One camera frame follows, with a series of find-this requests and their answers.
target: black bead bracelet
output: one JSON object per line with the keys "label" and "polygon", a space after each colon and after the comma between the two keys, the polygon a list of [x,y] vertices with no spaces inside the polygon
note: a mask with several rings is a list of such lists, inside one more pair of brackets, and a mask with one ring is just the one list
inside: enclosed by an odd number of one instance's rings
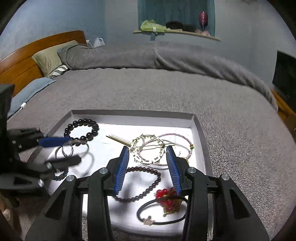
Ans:
{"label": "black bead bracelet", "polygon": [[[78,127],[78,126],[89,126],[92,127],[91,132],[88,132],[86,136],[81,136],[80,138],[73,138],[70,137],[71,131]],[[98,135],[99,125],[96,123],[96,121],[91,119],[79,119],[73,121],[72,124],[69,124],[67,128],[65,128],[64,137],[69,137],[71,140],[81,140],[81,141],[92,141],[95,136]],[[84,143],[76,143],[75,146],[85,145]]]}
{"label": "black bead bracelet", "polygon": [[138,196],[135,196],[135,197],[132,197],[132,198],[120,198],[118,196],[114,197],[114,199],[116,201],[119,201],[119,202],[135,202],[135,201],[138,201],[139,199],[145,197],[148,193],[150,193],[150,191],[153,190],[153,188],[155,188],[161,181],[161,173],[158,172],[157,170],[153,170],[152,168],[146,168],[146,167],[129,167],[127,170],[126,170],[126,173],[128,172],[135,172],[135,171],[139,171],[139,172],[149,172],[151,174],[154,174],[154,175],[157,175],[157,179],[154,181],[154,183],[152,183],[151,186],[149,186],[144,192],[142,192],[141,194],[139,194]]}

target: plastic bag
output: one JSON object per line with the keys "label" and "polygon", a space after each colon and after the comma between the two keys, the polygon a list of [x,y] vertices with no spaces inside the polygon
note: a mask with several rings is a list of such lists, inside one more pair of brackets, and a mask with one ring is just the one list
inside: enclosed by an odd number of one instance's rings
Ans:
{"label": "plastic bag", "polygon": [[104,40],[102,38],[96,38],[96,40],[94,41],[94,48],[103,45],[106,45]]}

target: white tray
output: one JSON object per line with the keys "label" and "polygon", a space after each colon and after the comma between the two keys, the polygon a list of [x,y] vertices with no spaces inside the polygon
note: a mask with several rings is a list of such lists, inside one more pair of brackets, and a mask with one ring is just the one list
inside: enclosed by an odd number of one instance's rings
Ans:
{"label": "white tray", "polygon": [[[159,136],[165,133],[176,133],[188,138],[194,145],[192,156],[189,159],[189,166],[199,169],[206,175],[212,175],[212,167],[208,155],[208,149],[202,133],[200,124],[195,115],[186,113],[173,112],[157,112],[157,111],[124,111],[124,110],[73,110],[64,116],[50,131],[50,136],[62,136],[64,129],[69,123],[78,119],[92,119],[99,124],[100,130],[98,136],[94,137],[89,144],[89,152],[82,158],[82,162],[76,167],[69,168],[68,175],[75,175],[77,178],[89,176],[98,169],[105,167],[108,161],[112,158],[119,157],[123,145],[111,140],[106,135],[116,135],[123,139],[132,142],[133,139],[141,134],[154,134]],[[91,131],[91,127],[80,126],[71,131],[71,137],[80,137]],[[175,154],[180,157],[185,157],[189,152],[189,143],[181,137],[165,136],[161,139],[176,143],[173,147]],[[87,149],[86,145],[74,147],[74,155],[82,155]],[[35,162],[44,162],[47,159],[54,158],[56,148],[47,148],[36,150],[29,161],[34,159]],[[65,152],[70,153],[71,148],[65,147]],[[149,159],[155,157],[155,150],[146,150],[142,152],[142,156]],[[58,157],[63,157],[61,151],[58,152]],[[161,164],[165,164],[165,155],[160,160]],[[143,166],[134,161],[130,154],[128,167]],[[138,221],[136,212],[141,205],[154,199],[154,193],[158,189],[172,187],[170,173],[167,167],[149,166],[161,172],[161,182],[153,189],[146,197],[132,203],[119,203],[113,197],[108,197],[109,212],[111,224],[114,227],[121,228],[128,232],[146,234],[146,235],[161,235],[170,236],[181,234],[184,221],[170,225],[143,225]],[[119,197],[130,198],[139,195],[149,185],[156,180],[156,175],[146,172],[131,172],[127,173],[124,179],[122,190],[119,192]],[[51,181],[48,186],[48,193],[51,195],[62,181]],[[83,216],[87,216],[87,198],[83,197]],[[158,205],[151,205],[145,209],[141,217],[145,218],[149,215],[157,222],[170,221],[181,218],[186,211],[186,204],[182,203],[179,213],[167,215],[163,217],[163,208]],[[212,200],[209,199],[209,228],[213,222]]]}

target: red beaded ornament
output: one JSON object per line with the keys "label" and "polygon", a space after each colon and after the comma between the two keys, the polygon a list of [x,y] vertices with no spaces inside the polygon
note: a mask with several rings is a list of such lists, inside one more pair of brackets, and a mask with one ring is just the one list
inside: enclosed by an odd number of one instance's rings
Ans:
{"label": "red beaded ornament", "polygon": [[[177,192],[173,187],[171,187],[169,190],[166,188],[163,190],[157,190],[154,195],[155,198],[158,199],[166,196],[177,196]],[[158,201],[158,203],[160,203],[160,205],[163,207],[163,216],[166,216],[167,214],[177,213],[180,210],[181,202],[182,200],[179,199],[168,199],[164,201]]]}

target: gray bedspread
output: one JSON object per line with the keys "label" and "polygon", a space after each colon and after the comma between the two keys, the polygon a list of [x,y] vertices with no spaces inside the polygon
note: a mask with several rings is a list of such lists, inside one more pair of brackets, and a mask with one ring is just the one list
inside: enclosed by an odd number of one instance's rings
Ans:
{"label": "gray bedspread", "polygon": [[[37,93],[8,122],[8,128],[39,127],[48,132],[73,109],[194,113],[208,143],[214,175],[232,177],[270,237],[291,214],[296,204],[296,144],[262,92],[205,75],[163,69],[69,70],[56,80]],[[31,153],[21,158],[27,160]],[[117,237],[137,239],[132,238],[136,235]]]}
{"label": "gray bedspread", "polygon": [[61,61],[71,70],[95,68],[167,69],[228,80],[257,90],[277,109],[269,88],[244,67],[200,46],[169,42],[128,43],[89,48],[70,45],[58,50]]}

